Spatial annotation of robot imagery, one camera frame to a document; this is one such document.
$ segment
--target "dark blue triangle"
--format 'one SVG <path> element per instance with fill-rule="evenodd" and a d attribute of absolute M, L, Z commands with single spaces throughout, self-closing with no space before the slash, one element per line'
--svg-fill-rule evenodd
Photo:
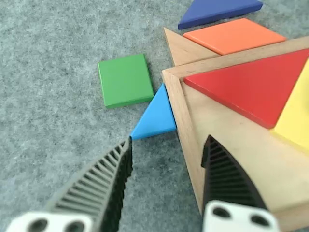
<path fill-rule="evenodd" d="M 258 11 L 258 0 L 194 0 L 178 24 L 185 29 Z"/>
<path fill-rule="evenodd" d="M 131 137 L 137 140 L 175 129 L 176 124 L 169 97 L 165 85 L 162 84 L 131 133 Z"/>

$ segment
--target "black rubber pad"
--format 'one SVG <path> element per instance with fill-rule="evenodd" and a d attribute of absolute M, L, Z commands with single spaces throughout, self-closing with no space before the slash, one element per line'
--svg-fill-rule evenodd
<path fill-rule="evenodd" d="M 204 145 L 202 167 L 206 168 L 203 213 L 212 200 L 267 209 L 241 165 L 211 135 Z"/>
<path fill-rule="evenodd" d="M 88 164 L 48 202 L 58 213 L 90 216 L 94 231 L 118 231 L 124 189 L 132 172 L 131 137 Z"/>

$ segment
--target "wooden block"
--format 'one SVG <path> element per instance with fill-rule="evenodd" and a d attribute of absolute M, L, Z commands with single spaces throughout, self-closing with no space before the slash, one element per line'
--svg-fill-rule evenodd
<path fill-rule="evenodd" d="M 309 59 L 280 115 L 274 132 L 309 152 Z"/>
<path fill-rule="evenodd" d="M 309 226 L 309 156 L 183 82 L 189 75 L 308 48 L 309 36 L 162 71 L 200 210 L 205 175 L 202 149 L 211 134 L 247 172 L 283 231 Z"/>
<path fill-rule="evenodd" d="M 178 29 L 185 29 L 258 11 L 257 0 L 194 0 L 181 18 Z"/>
<path fill-rule="evenodd" d="M 183 36 L 220 55 L 274 44 L 286 39 L 246 18 L 190 31 Z"/>
<path fill-rule="evenodd" d="M 164 28 L 174 66 L 219 56 L 217 53 Z"/>
<path fill-rule="evenodd" d="M 184 82 L 219 103 L 271 129 L 306 63 L 309 49 L 210 72 Z"/>
<path fill-rule="evenodd" d="M 176 130 L 176 124 L 165 84 L 155 94 L 135 129 L 132 140 L 142 139 Z"/>
<path fill-rule="evenodd" d="M 98 63 L 106 108 L 150 101 L 154 96 L 143 54 Z"/>

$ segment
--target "gray felt surface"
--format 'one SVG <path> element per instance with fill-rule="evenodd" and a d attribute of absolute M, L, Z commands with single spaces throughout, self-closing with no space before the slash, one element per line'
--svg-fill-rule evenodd
<path fill-rule="evenodd" d="M 107 110 L 97 63 L 144 53 L 158 90 L 172 66 L 163 26 L 177 31 L 190 2 L 0 0 L 0 231 L 130 134 L 148 103 Z M 249 19 L 289 39 L 309 35 L 308 0 L 263 2 Z M 198 232 L 177 134 L 133 149 L 120 231 Z"/>

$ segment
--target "wooden tray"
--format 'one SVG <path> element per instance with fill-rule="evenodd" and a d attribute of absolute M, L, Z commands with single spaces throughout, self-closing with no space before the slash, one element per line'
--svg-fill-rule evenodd
<path fill-rule="evenodd" d="M 282 230 L 309 226 L 309 155 L 183 82 L 184 77 L 196 73 L 306 48 L 309 36 L 162 71 L 200 211 L 205 174 L 201 156 L 211 134 L 250 176 Z"/>

